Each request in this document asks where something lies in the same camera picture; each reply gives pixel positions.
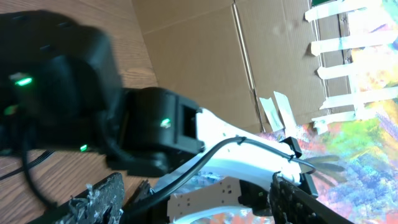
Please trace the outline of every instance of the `small white paper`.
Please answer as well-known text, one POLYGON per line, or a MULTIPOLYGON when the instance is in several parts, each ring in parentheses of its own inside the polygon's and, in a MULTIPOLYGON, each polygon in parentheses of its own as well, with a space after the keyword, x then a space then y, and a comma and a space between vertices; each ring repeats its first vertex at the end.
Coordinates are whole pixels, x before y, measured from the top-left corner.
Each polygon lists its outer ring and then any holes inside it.
POLYGON ((284 125, 279 119, 279 115, 275 108, 274 102, 272 101, 272 98, 260 98, 260 102, 262 108, 264 109, 264 112, 266 112, 267 119, 269 124, 271 125, 272 131, 278 131, 283 129, 284 125))
POLYGON ((285 124, 286 137, 295 137, 296 120, 294 119, 292 109, 290 107, 289 99, 287 96, 274 91, 276 103, 278 104, 280 114, 285 124))

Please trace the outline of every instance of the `black cable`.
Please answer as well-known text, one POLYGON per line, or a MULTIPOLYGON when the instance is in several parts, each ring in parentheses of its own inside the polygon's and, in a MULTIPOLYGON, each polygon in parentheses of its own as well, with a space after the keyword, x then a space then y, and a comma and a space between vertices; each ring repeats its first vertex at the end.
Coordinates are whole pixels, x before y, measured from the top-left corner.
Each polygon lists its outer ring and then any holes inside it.
POLYGON ((27 137, 27 133, 24 132, 22 134, 23 134, 22 142, 18 144, 18 147, 20 148, 19 150, 21 151, 22 170, 24 171, 25 180, 28 183, 29 188, 31 189, 33 194, 46 206, 48 210, 56 208, 57 203, 51 202, 49 199, 44 197, 44 195, 40 193, 36 185, 33 183, 32 177, 30 176, 29 172, 29 164, 27 161, 27 153, 30 147, 29 146, 30 142, 29 138, 27 137))
MULTIPOLYGON (((270 147, 266 144, 263 144, 261 142, 252 140, 252 139, 247 139, 246 137, 235 137, 235 138, 228 138, 225 139, 221 142, 219 142, 217 145, 215 145, 213 148, 211 148, 202 158, 199 159, 199 161, 193 165, 189 170, 187 170, 184 174, 182 174, 177 180, 173 181, 171 184, 167 185, 164 187, 162 190, 156 192, 155 194, 138 201, 134 205, 128 207, 125 209, 124 214, 122 216, 123 222, 129 222, 129 218, 133 217, 134 215, 137 215, 143 211, 146 211, 150 209, 152 206, 156 205, 157 203, 163 201, 165 198, 167 198, 169 195, 171 195, 174 191, 176 191, 179 187, 181 187, 183 184, 185 184, 188 180, 190 180, 213 156, 216 154, 216 152, 221 149, 223 146, 233 143, 233 142, 238 142, 239 144, 246 143, 246 144, 252 144, 258 147, 261 147, 263 149, 266 149, 270 152, 273 152, 277 154, 278 156, 282 156, 283 158, 286 159, 291 159, 290 155, 280 152, 277 149, 274 149, 273 147, 270 147)), ((301 164, 304 164, 306 166, 309 166, 312 168, 309 174, 314 173, 316 171, 316 168, 309 162, 305 162, 301 159, 293 158, 291 161, 298 162, 301 164)))
MULTIPOLYGON (((37 165, 39 165, 40 163, 42 163, 44 160, 46 160, 48 157, 50 157, 53 154, 52 151, 45 151, 43 152, 38 158, 36 158, 35 160, 33 160, 32 162, 30 162, 28 164, 28 167, 31 169, 37 165)), ((19 174, 20 172, 24 171, 22 167, 9 172, 8 174, 5 174, 3 176, 0 177, 0 181, 7 179, 9 177, 12 177, 13 175, 19 174)))

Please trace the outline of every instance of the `cardboard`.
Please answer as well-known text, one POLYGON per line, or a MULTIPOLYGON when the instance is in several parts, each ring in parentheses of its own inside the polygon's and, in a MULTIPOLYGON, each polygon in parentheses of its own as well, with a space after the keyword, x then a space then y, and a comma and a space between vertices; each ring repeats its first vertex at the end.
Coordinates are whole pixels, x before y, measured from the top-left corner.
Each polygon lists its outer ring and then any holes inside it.
MULTIPOLYGON (((319 110, 328 87, 307 50, 319 35, 303 19, 307 0, 132 1, 159 86, 252 133, 271 131, 257 97, 275 101, 274 91, 297 124, 330 113, 319 110)), ((345 86, 337 95, 348 93, 345 80, 335 84, 345 86)))

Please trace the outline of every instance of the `wood grain surface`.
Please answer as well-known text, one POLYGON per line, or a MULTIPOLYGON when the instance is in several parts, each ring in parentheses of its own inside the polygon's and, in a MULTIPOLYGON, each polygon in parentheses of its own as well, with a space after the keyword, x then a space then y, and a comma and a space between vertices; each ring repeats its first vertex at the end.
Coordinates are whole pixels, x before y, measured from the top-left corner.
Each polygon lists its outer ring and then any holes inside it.
MULTIPOLYGON (((113 52, 125 86, 144 88, 157 81, 130 0, 0 0, 0 13, 46 9, 78 22, 103 29, 112 38, 113 52)), ((43 151, 32 151, 34 159, 43 151)), ((18 159, 0 157, 0 176, 20 167, 18 159)), ((90 153, 56 152, 32 169, 40 189, 61 204, 113 171, 104 157, 90 153)), ((143 178, 123 173, 126 198, 143 178)), ((152 185, 156 179, 150 179, 152 185)), ((26 223, 43 214, 41 203, 31 194, 22 174, 0 181, 0 223, 26 223)))

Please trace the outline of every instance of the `white tape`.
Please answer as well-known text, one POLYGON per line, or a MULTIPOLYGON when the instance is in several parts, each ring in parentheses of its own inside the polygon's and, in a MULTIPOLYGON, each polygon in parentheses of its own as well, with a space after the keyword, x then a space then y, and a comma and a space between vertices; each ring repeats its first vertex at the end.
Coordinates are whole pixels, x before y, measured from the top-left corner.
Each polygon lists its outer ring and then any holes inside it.
POLYGON ((275 108, 274 102, 272 101, 272 98, 269 99, 260 98, 260 102, 262 108, 266 112, 267 119, 269 124, 271 125, 272 131, 278 131, 283 129, 284 125, 279 119, 279 115, 275 108))
POLYGON ((354 105, 356 101, 358 101, 358 103, 370 103, 381 100, 391 100, 397 98, 397 96, 398 96, 398 86, 391 88, 384 88, 381 90, 370 90, 370 91, 360 92, 357 93, 356 96, 354 94, 331 96, 326 98, 326 100, 323 102, 322 106, 319 109, 322 110, 338 106, 354 105))
POLYGON ((355 111, 330 114, 319 118, 312 118, 314 121, 313 127, 317 129, 318 134, 323 134, 328 131, 328 124, 333 122, 344 122, 344 121, 355 121, 355 120, 367 120, 376 117, 376 111, 374 109, 366 109, 362 111, 361 117, 356 115, 355 111))
POLYGON ((378 58, 375 58, 373 62, 353 62, 327 68, 320 67, 318 68, 317 73, 321 79, 327 80, 331 78, 389 69, 393 64, 394 62, 392 60, 378 60, 378 58))
POLYGON ((310 22, 364 7, 380 6, 380 4, 380 0, 339 0, 313 7, 305 12, 304 16, 305 20, 310 22))
POLYGON ((290 107, 289 99, 287 96, 274 91, 276 103, 278 104, 280 115, 285 124, 285 135, 286 137, 295 137, 296 120, 294 120, 293 112, 290 107))
POLYGON ((364 35, 318 40, 311 42, 311 54, 318 56, 324 52, 354 49, 382 44, 391 44, 398 37, 398 30, 379 31, 364 35))

